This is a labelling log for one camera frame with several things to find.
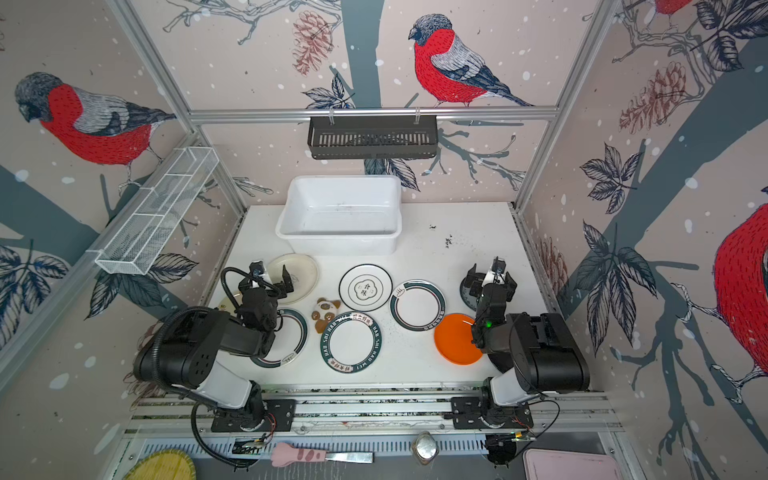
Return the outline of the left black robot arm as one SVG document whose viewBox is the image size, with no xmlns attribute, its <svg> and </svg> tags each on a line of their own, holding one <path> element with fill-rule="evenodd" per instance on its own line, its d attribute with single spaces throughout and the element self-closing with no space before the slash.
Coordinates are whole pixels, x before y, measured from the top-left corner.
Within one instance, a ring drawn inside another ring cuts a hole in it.
<svg viewBox="0 0 768 480">
<path fill-rule="evenodd" d="M 294 285 L 286 268 L 271 282 L 258 273 L 261 266 L 253 262 L 248 271 L 221 271 L 232 313 L 194 306 L 171 314 L 137 354 L 134 377 L 209 407 L 230 427 L 260 427 L 268 418 L 261 387 L 218 363 L 217 355 L 262 358 L 273 347 L 282 327 L 278 301 L 292 293 Z"/>
</svg>

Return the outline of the black plate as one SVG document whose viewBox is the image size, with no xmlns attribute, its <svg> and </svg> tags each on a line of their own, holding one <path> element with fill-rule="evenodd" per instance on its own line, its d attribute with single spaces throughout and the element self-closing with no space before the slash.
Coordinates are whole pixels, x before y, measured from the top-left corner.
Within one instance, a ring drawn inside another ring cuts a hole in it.
<svg viewBox="0 0 768 480">
<path fill-rule="evenodd" d="M 487 357 L 501 373 L 506 373 L 515 367 L 513 355 L 509 352 L 488 353 Z"/>
</svg>

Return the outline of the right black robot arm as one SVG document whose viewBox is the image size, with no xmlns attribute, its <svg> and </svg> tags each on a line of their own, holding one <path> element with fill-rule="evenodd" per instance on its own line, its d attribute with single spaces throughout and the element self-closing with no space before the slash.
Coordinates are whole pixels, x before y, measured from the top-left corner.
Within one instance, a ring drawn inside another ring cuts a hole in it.
<svg viewBox="0 0 768 480">
<path fill-rule="evenodd" d="M 590 372 L 565 320 L 558 313 L 506 311 L 517 283 L 500 258 L 481 273 L 468 270 L 462 299 L 474 309 L 472 344 L 500 371 L 483 382 L 479 417 L 493 427 L 520 425 L 525 406 L 549 392 L 584 392 Z"/>
</svg>

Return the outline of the blue green patterned plate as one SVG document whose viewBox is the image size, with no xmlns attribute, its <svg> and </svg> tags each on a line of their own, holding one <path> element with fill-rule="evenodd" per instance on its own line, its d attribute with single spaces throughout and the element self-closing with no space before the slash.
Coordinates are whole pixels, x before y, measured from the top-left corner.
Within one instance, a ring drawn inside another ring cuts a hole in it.
<svg viewBox="0 0 768 480">
<path fill-rule="evenodd" d="M 465 277 L 460 283 L 459 291 L 460 297 L 464 304 L 472 311 L 477 310 L 479 298 L 482 294 L 482 281 L 484 276 L 477 272 L 477 279 L 475 284 L 471 288 L 465 287 Z"/>
</svg>

